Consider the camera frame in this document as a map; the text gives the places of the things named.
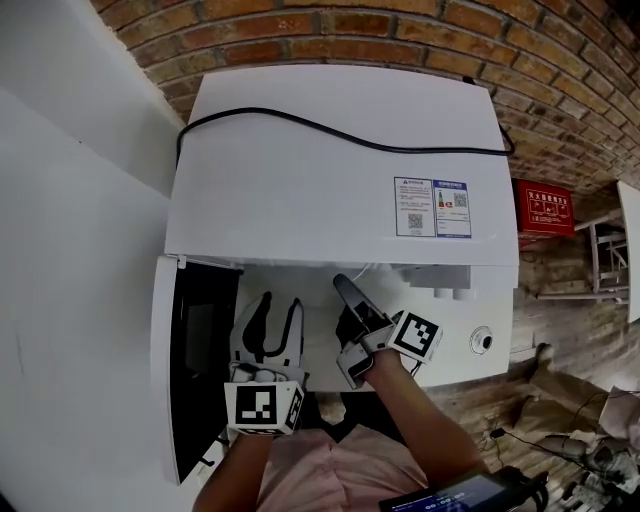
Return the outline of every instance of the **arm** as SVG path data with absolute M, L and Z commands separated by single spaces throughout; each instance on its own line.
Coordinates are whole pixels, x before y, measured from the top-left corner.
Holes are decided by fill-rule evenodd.
M 473 470 L 486 470 L 477 446 L 445 416 L 400 362 L 395 350 L 377 352 L 365 373 L 429 483 L 439 487 Z
M 204 485 L 193 512 L 245 512 L 256 509 L 272 436 L 240 435 Z

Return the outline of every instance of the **round button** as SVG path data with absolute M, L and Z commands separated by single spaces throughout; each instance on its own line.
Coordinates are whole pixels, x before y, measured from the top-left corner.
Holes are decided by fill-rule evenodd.
M 478 354 L 479 356 L 484 354 L 491 348 L 491 345 L 493 345 L 493 333 L 491 332 L 491 329 L 486 325 L 478 327 L 471 334 L 469 345 L 474 354 Z

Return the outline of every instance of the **red box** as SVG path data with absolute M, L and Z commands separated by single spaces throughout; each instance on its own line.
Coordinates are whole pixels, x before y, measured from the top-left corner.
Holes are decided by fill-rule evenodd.
M 573 235 L 571 192 L 533 181 L 512 182 L 520 247 L 543 238 Z

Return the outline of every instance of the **cabinet door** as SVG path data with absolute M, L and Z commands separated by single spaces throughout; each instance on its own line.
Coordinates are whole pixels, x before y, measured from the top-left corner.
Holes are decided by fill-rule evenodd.
M 229 334 L 240 271 L 161 256 L 151 314 L 151 387 L 165 477 L 181 484 L 227 424 Z

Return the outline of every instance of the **warning label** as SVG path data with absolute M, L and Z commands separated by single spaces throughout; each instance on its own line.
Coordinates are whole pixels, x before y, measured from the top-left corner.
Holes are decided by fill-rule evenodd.
M 431 180 L 394 178 L 396 235 L 436 236 Z
M 436 230 L 441 238 L 471 238 L 471 214 L 467 184 L 433 181 Z
M 555 226 L 571 226 L 573 220 L 566 197 L 527 189 L 529 222 Z

